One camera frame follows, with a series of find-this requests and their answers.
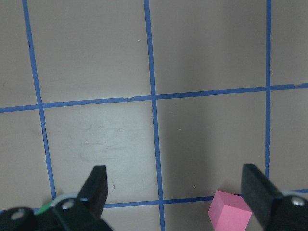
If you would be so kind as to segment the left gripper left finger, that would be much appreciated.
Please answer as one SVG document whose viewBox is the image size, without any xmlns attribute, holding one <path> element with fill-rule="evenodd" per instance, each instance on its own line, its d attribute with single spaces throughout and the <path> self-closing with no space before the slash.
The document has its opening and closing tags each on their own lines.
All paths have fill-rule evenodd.
<svg viewBox="0 0 308 231">
<path fill-rule="evenodd" d="M 96 165 L 77 195 L 77 199 L 96 217 L 100 218 L 107 200 L 106 165 Z"/>
</svg>

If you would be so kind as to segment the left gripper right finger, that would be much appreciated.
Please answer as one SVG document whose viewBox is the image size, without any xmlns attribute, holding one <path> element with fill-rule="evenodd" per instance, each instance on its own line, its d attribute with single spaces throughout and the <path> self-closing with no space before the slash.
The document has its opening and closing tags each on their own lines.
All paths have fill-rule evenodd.
<svg viewBox="0 0 308 231">
<path fill-rule="evenodd" d="M 282 193 L 254 164 L 242 167 L 241 193 L 245 202 L 266 229 L 282 202 Z"/>
</svg>

